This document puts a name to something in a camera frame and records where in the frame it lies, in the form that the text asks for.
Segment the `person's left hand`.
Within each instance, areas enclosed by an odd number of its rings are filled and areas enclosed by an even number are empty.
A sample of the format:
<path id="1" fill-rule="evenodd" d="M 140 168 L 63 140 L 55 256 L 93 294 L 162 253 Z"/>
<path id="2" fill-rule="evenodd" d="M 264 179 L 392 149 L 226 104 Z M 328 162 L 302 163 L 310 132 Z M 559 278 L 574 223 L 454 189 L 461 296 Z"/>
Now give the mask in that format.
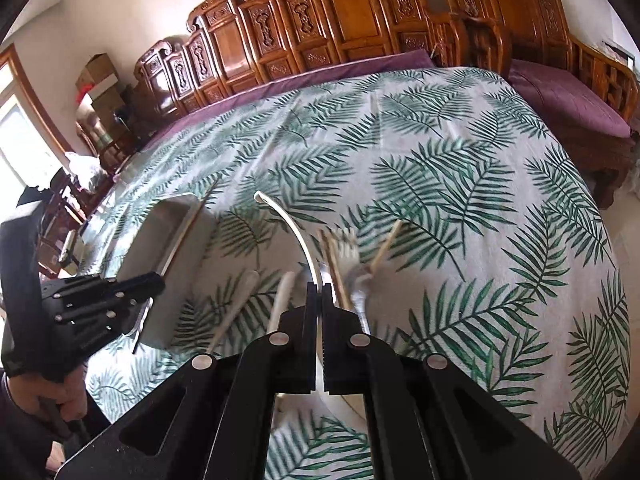
<path id="1" fill-rule="evenodd" d="M 81 364 L 62 382 L 49 382 L 39 374 L 29 373 L 9 377 L 6 385 L 12 400 L 23 412 L 49 420 L 40 404 L 41 399 L 49 399 L 60 408 L 62 419 L 72 422 L 84 418 L 88 411 L 86 373 L 87 365 Z"/>

